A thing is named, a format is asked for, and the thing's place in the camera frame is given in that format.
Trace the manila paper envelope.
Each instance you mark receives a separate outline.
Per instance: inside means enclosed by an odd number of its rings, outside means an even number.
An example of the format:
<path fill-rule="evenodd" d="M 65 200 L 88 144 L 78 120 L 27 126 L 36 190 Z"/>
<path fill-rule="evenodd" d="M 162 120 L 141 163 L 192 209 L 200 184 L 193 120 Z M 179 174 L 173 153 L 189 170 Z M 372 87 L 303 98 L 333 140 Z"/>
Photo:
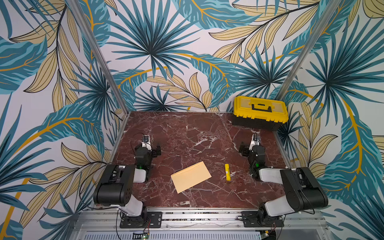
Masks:
<path fill-rule="evenodd" d="M 211 177 L 212 176 L 204 162 L 196 163 L 171 175 L 171 179 L 178 194 L 210 179 Z"/>

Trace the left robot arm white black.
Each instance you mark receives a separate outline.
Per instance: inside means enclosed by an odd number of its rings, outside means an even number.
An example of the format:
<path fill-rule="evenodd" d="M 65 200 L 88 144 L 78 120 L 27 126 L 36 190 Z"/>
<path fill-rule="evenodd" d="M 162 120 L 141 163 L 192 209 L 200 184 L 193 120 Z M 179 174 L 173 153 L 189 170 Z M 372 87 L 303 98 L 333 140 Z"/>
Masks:
<path fill-rule="evenodd" d="M 134 183 L 149 180 L 152 160 L 161 155 L 161 146 L 142 142 L 135 147 L 135 164 L 111 164 L 104 170 L 93 195 L 96 205 L 118 209 L 129 226 L 150 220 L 144 203 L 133 195 Z"/>

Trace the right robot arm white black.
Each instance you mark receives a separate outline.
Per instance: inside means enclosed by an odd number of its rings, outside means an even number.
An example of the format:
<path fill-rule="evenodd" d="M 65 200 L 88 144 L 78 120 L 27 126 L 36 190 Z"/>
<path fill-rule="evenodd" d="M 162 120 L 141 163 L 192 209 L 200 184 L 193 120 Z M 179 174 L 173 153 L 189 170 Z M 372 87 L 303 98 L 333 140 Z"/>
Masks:
<path fill-rule="evenodd" d="M 261 226 L 279 226 L 283 224 L 283 215 L 327 207 L 328 197 L 309 168 L 268 167 L 265 147 L 257 144 L 247 146 L 241 143 L 239 153 L 248 158 L 250 174 L 255 180 L 279 184 L 284 188 L 283 196 L 261 203 L 255 214 L 246 213 L 244 219 L 257 221 Z"/>

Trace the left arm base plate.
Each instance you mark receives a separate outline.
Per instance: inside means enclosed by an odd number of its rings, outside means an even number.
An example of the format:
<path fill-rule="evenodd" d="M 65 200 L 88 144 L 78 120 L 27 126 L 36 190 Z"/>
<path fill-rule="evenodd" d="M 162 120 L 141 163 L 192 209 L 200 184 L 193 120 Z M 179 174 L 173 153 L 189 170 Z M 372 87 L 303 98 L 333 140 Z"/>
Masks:
<path fill-rule="evenodd" d="M 162 212 L 142 212 L 138 217 L 121 214 L 121 229 L 159 229 L 162 224 Z"/>

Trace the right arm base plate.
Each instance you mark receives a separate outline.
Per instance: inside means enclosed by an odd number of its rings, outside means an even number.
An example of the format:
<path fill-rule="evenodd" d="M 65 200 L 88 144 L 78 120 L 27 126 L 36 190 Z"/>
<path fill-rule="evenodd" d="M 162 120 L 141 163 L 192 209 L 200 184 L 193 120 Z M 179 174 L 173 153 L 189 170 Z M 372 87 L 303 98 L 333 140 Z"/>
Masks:
<path fill-rule="evenodd" d="M 271 217 L 261 211 L 241 212 L 242 222 L 245 228 L 277 228 L 283 227 L 283 217 Z"/>

